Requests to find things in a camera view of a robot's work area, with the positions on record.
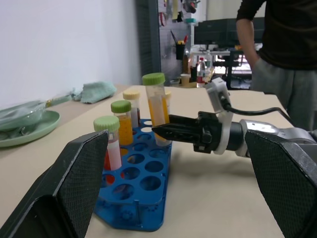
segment person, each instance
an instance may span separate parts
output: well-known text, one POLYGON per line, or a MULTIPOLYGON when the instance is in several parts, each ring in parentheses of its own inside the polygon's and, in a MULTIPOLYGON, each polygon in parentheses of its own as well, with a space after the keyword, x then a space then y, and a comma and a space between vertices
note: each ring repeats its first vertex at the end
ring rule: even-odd
POLYGON ((251 89, 275 94, 297 127, 317 129, 317 0, 242 0, 237 33, 252 69, 251 89), (265 1, 257 54, 252 21, 265 1))

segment green plate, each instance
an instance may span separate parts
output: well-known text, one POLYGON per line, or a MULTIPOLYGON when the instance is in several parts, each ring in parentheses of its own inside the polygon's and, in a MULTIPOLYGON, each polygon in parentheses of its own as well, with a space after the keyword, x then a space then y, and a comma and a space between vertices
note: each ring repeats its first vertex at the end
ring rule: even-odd
POLYGON ((45 111, 41 121, 38 123, 32 133, 13 139, 0 140, 0 147, 21 145, 33 140, 37 140, 53 131, 57 127, 59 119, 59 113, 54 111, 45 111))

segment yellow cap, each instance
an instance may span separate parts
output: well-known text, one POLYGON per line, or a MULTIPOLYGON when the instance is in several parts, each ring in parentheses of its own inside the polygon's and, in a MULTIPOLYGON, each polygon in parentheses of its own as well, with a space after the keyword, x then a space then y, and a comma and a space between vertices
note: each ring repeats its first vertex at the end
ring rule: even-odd
POLYGON ((166 99, 170 99, 170 97, 172 96, 172 92, 171 91, 166 91, 165 92, 165 96, 166 96, 166 99))
POLYGON ((135 100, 135 99, 139 99, 139 97, 140 97, 139 91, 126 90, 123 92, 123 99, 125 100, 135 100))

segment black shirt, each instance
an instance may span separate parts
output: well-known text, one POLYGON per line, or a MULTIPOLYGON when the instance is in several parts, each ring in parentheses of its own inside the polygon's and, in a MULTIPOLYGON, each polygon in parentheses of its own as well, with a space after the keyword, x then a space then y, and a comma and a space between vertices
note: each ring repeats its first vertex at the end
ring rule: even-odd
POLYGON ((259 55, 286 69, 317 69, 317 0, 242 0, 237 20, 253 20, 266 1, 259 55))

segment plastic tube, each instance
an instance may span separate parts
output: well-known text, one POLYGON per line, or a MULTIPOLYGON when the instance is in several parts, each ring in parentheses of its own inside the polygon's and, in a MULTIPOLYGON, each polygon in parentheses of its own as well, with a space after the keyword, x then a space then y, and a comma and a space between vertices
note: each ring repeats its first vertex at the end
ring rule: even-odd
MULTIPOLYGON (((106 116, 94 121, 95 131, 108 130, 108 146, 105 154, 104 169, 106 171, 117 170, 122 166, 120 145, 119 145, 119 118, 115 116, 106 116)), ((106 175, 108 185, 113 184, 114 177, 106 175)))
POLYGON ((140 92, 138 91, 127 90, 123 92, 123 99, 131 103, 131 120, 133 128, 141 125, 139 98, 140 92))
MULTIPOLYGON (((165 76, 163 73, 151 73, 142 77, 146 86, 148 103, 153 126, 169 123, 166 95, 164 90, 165 76)), ((158 146, 167 146, 171 142, 155 135, 158 146)))
POLYGON ((111 111, 119 118, 119 143, 130 145, 133 143, 133 131, 131 121, 131 103, 126 100, 116 101, 111 104, 111 111))
POLYGON ((170 115, 170 98, 172 96, 172 92, 166 91, 165 95, 166 95, 167 113, 170 115))

